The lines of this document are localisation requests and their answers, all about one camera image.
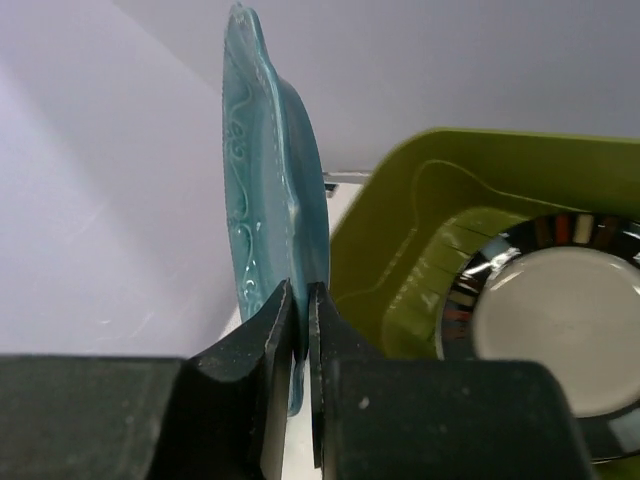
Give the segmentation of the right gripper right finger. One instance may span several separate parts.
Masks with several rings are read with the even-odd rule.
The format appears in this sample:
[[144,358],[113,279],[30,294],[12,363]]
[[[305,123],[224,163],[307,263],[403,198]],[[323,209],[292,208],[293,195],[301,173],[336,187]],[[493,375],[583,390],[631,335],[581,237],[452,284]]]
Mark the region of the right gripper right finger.
[[528,361],[393,360],[309,289],[314,463],[326,479],[593,479],[558,381]]

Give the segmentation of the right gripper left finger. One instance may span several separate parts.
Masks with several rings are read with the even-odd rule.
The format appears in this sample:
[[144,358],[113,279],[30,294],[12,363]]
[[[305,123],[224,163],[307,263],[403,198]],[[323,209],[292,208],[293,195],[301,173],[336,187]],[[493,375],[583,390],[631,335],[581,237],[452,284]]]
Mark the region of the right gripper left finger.
[[6,355],[5,479],[277,479],[295,308],[280,283],[189,358]]

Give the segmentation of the teal scalloped plate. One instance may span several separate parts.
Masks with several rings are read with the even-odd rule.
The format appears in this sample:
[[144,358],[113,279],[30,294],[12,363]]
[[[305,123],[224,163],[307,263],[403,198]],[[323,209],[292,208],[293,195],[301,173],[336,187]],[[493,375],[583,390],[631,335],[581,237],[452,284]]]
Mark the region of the teal scalloped plate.
[[231,7],[224,37],[222,145],[227,226],[238,307],[247,321],[283,280],[298,327],[289,413],[304,396],[308,287],[328,283],[330,229],[319,151],[296,89],[280,77],[257,13]]

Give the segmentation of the black rimmed beige plate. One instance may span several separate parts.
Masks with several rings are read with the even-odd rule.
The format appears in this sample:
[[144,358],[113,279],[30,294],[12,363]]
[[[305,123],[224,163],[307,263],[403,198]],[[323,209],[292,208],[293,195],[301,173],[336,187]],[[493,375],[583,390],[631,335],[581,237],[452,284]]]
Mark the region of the black rimmed beige plate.
[[639,452],[639,225],[560,212],[491,238],[436,324],[443,360],[525,360],[559,381],[597,462]]

